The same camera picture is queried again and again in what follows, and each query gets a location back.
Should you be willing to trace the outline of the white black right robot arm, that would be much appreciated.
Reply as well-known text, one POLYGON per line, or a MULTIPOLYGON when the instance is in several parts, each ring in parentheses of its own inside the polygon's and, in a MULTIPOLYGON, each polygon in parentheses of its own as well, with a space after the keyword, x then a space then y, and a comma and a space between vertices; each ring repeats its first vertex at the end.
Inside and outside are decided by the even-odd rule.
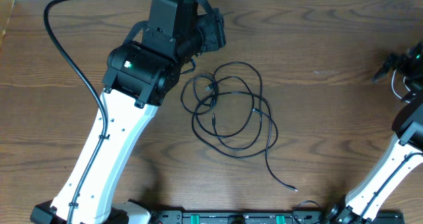
POLYGON ((372 77, 377 82, 392 71, 391 90, 406 105, 391 126, 390 144, 364 180, 325 214, 323 223, 392 223, 379 209, 401 181, 422 164, 422 42, 403 54, 391 53, 372 77))

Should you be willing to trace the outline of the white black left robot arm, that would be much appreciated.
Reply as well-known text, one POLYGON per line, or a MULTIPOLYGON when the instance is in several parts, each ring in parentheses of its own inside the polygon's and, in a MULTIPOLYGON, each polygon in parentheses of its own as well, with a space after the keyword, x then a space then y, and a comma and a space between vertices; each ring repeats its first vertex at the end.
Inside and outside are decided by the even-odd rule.
POLYGON ((225 45, 224 20, 207 0, 152 0, 108 56, 96 120, 64 187, 32 210, 33 223, 140 223, 151 212, 113 197, 135 143, 178 83, 182 67, 225 45))

